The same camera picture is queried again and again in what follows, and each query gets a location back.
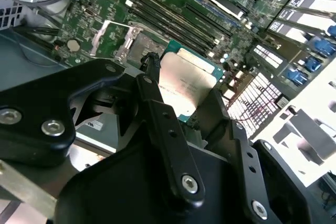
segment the circuit component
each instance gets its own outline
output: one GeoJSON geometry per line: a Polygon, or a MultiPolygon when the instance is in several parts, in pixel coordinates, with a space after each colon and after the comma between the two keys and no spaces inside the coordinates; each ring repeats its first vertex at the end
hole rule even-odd
{"type": "Polygon", "coordinates": [[[140,33],[134,40],[127,59],[130,64],[139,68],[141,65],[140,60],[143,56],[146,56],[149,52],[155,52],[159,56],[162,56],[165,47],[166,45],[156,42],[144,33],[140,33]]]}
{"type": "Polygon", "coordinates": [[[54,53],[71,66],[96,58],[138,66],[136,50],[140,51],[140,57],[159,46],[160,53],[173,39],[213,64],[222,64],[224,54],[229,55],[224,61],[245,62],[251,46],[257,41],[265,42],[261,33],[287,1],[73,1],[57,39],[65,44],[75,39],[80,50],[71,51],[65,46],[54,53]]]}
{"type": "Polygon", "coordinates": [[[80,44],[75,39],[68,40],[67,47],[70,52],[78,52],[80,50],[80,44]]]}

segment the blue connector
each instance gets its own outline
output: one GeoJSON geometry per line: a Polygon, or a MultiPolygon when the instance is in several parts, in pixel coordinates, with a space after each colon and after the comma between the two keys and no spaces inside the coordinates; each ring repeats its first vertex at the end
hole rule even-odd
{"type": "Polygon", "coordinates": [[[336,37],[336,26],[330,26],[328,28],[328,33],[330,33],[331,36],[336,37]]]}
{"type": "Polygon", "coordinates": [[[306,74],[302,73],[300,70],[287,70],[286,77],[288,80],[292,81],[296,86],[304,85],[308,81],[306,74]]]}
{"type": "Polygon", "coordinates": [[[314,47],[317,52],[329,57],[336,52],[336,45],[327,41],[326,39],[316,41],[314,47]]]}
{"type": "Polygon", "coordinates": [[[315,57],[311,56],[306,59],[306,64],[304,64],[304,67],[311,73],[316,72],[322,67],[321,62],[316,59],[315,57]]]}

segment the ventilation grille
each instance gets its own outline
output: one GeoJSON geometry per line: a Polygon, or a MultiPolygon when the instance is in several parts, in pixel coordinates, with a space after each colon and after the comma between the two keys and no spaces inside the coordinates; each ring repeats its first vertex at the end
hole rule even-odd
{"type": "Polygon", "coordinates": [[[13,0],[0,0],[0,30],[20,25],[24,11],[25,6],[13,0]]]}

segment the motherboard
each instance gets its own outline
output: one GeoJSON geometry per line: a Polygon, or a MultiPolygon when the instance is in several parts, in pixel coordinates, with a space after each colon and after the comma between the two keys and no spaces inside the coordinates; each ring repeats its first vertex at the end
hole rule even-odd
{"type": "Polygon", "coordinates": [[[240,62],[289,1],[73,0],[54,55],[70,66],[107,58],[138,67],[176,40],[215,64],[240,62]]]}

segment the white label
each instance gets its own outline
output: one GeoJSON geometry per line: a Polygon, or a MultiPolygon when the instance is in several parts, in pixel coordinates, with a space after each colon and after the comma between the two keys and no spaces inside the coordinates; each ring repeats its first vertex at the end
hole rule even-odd
{"type": "Polygon", "coordinates": [[[288,103],[289,103],[289,101],[288,101],[285,97],[282,97],[282,98],[277,102],[277,106],[280,107],[281,109],[283,109],[288,103]]]}
{"type": "Polygon", "coordinates": [[[103,128],[103,125],[101,122],[98,121],[92,121],[86,124],[87,126],[94,128],[97,131],[101,131],[101,128],[103,128]]]}

